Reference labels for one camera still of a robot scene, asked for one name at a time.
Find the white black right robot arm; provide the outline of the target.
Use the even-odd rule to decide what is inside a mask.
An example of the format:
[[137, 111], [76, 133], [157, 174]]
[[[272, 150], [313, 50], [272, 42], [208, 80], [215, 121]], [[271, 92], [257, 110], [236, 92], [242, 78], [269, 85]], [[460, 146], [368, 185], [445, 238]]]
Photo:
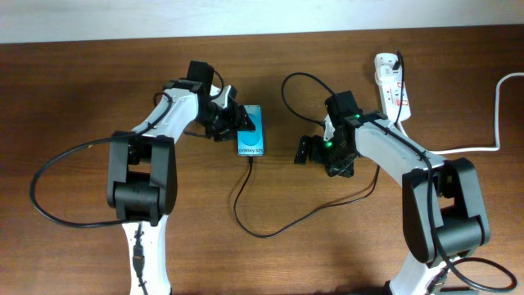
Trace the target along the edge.
[[316, 161], [330, 176], [350, 177], [355, 159], [367, 157], [402, 188], [409, 253], [383, 293], [444, 294], [448, 273], [491, 237], [475, 166], [423, 149], [380, 112], [330, 111], [324, 127], [324, 136], [302, 137], [297, 164]]

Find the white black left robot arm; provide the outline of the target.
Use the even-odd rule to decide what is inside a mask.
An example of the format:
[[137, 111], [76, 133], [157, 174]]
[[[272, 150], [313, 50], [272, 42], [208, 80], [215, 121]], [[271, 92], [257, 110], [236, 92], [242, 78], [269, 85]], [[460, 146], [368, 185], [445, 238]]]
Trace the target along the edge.
[[107, 202], [122, 224], [129, 251], [132, 294], [170, 294], [165, 232], [177, 198], [175, 144], [197, 121], [205, 136], [224, 141], [255, 128], [237, 90], [192, 79], [171, 80], [154, 95], [151, 114], [112, 136]]

